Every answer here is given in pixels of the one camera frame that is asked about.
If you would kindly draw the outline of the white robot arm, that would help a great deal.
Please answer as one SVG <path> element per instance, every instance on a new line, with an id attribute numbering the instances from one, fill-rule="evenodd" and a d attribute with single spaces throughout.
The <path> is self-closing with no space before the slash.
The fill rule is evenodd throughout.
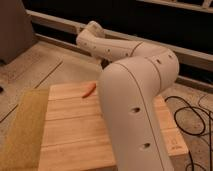
<path id="1" fill-rule="evenodd" d="M 174 171 L 154 110 L 154 98 L 179 73 L 175 53 L 142 41 L 107 39 L 89 22 L 77 45 L 110 64 L 98 81 L 103 118 L 118 171 Z"/>

